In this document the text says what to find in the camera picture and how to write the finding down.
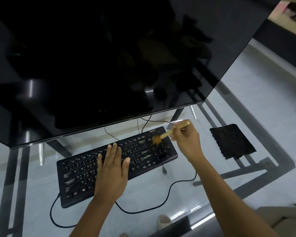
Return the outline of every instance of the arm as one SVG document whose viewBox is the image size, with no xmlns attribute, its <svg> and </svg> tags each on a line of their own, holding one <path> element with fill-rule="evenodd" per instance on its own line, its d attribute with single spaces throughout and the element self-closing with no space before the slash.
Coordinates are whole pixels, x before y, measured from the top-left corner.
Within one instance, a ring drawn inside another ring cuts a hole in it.
<svg viewBox="0 0 296 237">
<path fill-rule="evenodd" d="M 98 156 L 98 175 L 94 197 L 69 237 L 99 236 L 102 225 L 114 202 L 122 195 L 128 181 L 130 158 L 123 161 L 122 150 L 117 144 L 108 145 L 104 163 Z"/>
<path fill-rule="evenodd" d="M 199 175 L 211 207 L 225 236 L 279 236 L 225 183 L 204 157 L 199 134 L 191 123 L 184 130 L 173 126 L 172 140 Z"/>
</svg>

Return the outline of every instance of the left hand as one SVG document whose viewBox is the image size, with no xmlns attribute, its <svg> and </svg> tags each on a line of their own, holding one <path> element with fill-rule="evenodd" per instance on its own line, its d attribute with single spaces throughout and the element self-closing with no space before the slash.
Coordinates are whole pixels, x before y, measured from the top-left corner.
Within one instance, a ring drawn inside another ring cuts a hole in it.
<svg viewBox="0 0 296 237">
<path fill-rule="evenodd" d="M 108 145 L 104 163 L 102 155 L 98 156 L 98 175 L 95 182 L 94 199 L 101 203 L 114 204 L 122 195 L 128 181 L 128 167 L 130 158 L 123 161 L 122 150 L 114 143 Z"/>
</svg>

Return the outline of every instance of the hand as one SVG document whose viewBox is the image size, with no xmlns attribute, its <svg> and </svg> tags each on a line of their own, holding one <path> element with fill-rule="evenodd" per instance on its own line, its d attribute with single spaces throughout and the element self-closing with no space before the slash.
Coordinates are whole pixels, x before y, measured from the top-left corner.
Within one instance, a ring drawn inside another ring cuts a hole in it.
<svg viewBox="0 0 296 237">
<path fill-rule="evenodd" d="M 98 175 L 95 182 L 94 199 L 102 203 L 114 204 L 122 195 L 128 181 L 128 167 L 130 158 L 122 164 L 122 150 L 114 143 L 108 145 L 104 163 L 102 155 L 98 156 Z"/>
<path fill-rule="evenodd" d="M 190 124 L 182 130 L 177 128 L 179 124 L 185 121 L 186 120 L 178 122 L 172 126 L 173 134 L 170 135 L 170 138 L 177 142 L 180 151 L 185 155 L 187 160 L 192 163 L 194 160 L 199 159 L 204 155 L 201 149 L 199 133 L 192 122 L 190 121 Z"/>
</svg>

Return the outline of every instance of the paintbrush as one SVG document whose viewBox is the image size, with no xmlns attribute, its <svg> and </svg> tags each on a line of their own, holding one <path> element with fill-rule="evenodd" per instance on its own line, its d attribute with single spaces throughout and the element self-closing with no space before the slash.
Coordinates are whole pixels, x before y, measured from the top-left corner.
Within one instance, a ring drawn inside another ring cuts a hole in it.
<svg viewBox="0 0 296 237">
<path fill-rule="evenodd" d="M 188 126 L 190 124 L 190 121 L 185 121 L 185 122 L 182 122 L 181 124 L 179 124 L 177 126 L 177 128 L 180 128 L 180 129 L 183 129 L 184 127 Z M 169 130 L 167 131 L 166 133 L 163 133 L 162 135 L 156 135 L 156 136 L 153 136 L 152 137 L 152 143 L 153 144 L 160 144 L 162 139 L 166 138 L 167 136 L 171 135 L 172 134 L 172 130 Z"/>
</svg>

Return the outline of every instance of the microfiber cloth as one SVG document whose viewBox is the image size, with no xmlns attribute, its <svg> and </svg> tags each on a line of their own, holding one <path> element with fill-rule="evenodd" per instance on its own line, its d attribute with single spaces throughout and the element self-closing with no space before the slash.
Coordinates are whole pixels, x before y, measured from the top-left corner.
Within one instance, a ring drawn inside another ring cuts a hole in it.
<svg viewBox="0 0 296 237">
<path fill-rule="evenodd" d="M 210 128 L 210 132 L 216 140 L 222 155 L 226 159 L 239 159 L 243 155 L 256 152 L 256 149 L 236 124 Z"/>
</svg>

